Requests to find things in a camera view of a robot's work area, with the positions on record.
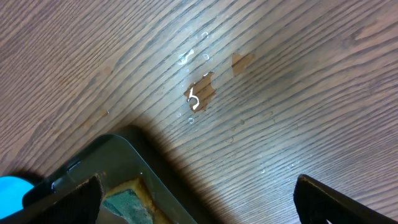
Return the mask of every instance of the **wooden table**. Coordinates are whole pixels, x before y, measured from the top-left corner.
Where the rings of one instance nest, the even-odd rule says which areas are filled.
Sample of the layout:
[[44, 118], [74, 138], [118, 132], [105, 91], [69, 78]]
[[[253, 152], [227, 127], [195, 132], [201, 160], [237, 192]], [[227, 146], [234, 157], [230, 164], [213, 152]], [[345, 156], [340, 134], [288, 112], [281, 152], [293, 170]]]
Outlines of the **wooden table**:
[[225, 223], [297, 223], [301, 173], [398, 219], [397, 10], [3, 1], [0, 173], [49, 175], [133, 124]]

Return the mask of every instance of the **wood grain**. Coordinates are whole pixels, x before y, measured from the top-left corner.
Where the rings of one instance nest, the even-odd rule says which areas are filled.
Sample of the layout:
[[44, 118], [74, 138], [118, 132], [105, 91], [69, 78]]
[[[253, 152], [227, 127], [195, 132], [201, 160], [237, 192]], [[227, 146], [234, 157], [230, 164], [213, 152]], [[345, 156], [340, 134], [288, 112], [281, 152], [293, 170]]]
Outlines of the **wood grain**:
[[[398, 220], [397, 10], [385, 0], [3, 1], [0, 173], [49, 175], [134, 124], [225, 223], [297, 223], [301, 173]], [[235, 52], [256, 56], [237, 76]], [[183, 93], [210, 71], [216, 95], [193, 113]]]

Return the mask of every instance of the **blue plastic lid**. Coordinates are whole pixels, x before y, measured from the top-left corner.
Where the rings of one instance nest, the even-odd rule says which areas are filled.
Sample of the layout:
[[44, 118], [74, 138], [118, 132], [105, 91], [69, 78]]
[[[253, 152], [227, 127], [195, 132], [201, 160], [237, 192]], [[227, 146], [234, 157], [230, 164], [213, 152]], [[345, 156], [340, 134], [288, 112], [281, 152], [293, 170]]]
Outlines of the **blue plastic lid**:
[[24, 179], [0, 177], [0, 219], [22, 210], [22, 198], [32, 188]]

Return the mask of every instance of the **blue object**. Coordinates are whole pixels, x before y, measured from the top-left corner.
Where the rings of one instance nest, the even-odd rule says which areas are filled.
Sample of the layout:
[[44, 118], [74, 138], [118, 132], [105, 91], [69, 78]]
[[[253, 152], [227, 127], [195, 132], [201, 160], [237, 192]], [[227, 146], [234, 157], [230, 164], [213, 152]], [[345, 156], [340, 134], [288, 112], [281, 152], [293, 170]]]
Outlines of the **blue object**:
[[0, 219], [22, 210], [22, 198], [32, 188], [24, 179], [0, 177]]

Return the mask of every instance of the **wooden surface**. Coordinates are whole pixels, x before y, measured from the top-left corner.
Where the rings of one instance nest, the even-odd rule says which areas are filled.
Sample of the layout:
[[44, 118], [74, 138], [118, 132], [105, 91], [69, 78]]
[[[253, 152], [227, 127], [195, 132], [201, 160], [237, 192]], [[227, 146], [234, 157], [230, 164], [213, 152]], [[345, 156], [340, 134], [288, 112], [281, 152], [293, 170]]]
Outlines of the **wooden surface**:
[[[135, 124], [226, 223], [297, 223], [301, 173], [398, 220], [397, 10], [3, 1], [0, 174], [49, 175], [96, 136]], [[234, 54], [248, 58], [239, 69]], [[183, 93], [208, 72], [216, 93], [194, 113]]]

